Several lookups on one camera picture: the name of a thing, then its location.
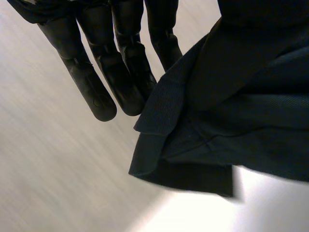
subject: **navy cloth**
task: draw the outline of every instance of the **navy cloth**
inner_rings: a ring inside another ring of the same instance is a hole
[[[225,197],[235,196],[233,165],[309,182],[309,47],[279,55],[236,94],[196,111],[185,89],[206,40],[168,70],[150,96],[135,126],[140,137],[129,173]]]

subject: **white floor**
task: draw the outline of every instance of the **white floor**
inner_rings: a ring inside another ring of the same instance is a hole
[[[180,0],[175,34],[182,51],[219,17],[215,0]],[[141,36],[159,79],[145,19]],[[0,90],[0,232],[309,231],[308,185],[239,169],[239,203],[127,175],[137,118],[119,111],[112,122],[97,121],[40,30],[5,0]]]

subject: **robotic hand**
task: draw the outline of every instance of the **robotic hand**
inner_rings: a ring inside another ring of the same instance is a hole
[[[143,0],[8,2],[27,21],[38,24],[98,120],[112,120],[117,108],[89,61],[77,21],[122,110],[129,116],[142,112],[156,85],[140,42]],[[173,34],[178,0],[145,0],[145,4],[153,47],[167,70],[182,56]],[[114,43],[113,26],[120,52]]]

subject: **black robotic finger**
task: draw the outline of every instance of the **black robotic finger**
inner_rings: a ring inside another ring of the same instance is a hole
[[[178,0],[145,0],[145,4],[151,42],[167,71],[183,56],[173,33]]]
[[[112,120],[117,114],[116,105],[89,61],[75,17],[38,25],[59,53],[94,116],[100,121]]]
[[[110,5],[80,5],[76,17],[120,107],[129,116],[139,115],[145,100],[115,46]]]
[[[156,80],[151,72],[145,47],[140,42],[143,0],[112,0],[111,3],[119,50],[135,84],[147,100]]]

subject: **dark fabric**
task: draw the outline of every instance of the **dark fabric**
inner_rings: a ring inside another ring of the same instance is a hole
[[[308,43],[307,34],[291,44]],[[309,182],[309,47],[278,55],[245,88],[199,112],[188,105],[184,91],[206,39],[150,96],[135,126],[141,133],[129,173],[166,187],[229,197],[237,192],[232,165]],[[188,184],[188,178],[198,184]]]
[[[223,20],[230,25],[276,29],[309,18],[308,0],[218,0]]]
[[[30,23],[45,23],[72,13],[74,4],[68,0],[36,0],[35,4],[24,0],[7,0]],[[75,0],[82,4],[105,4],[107,0]]]

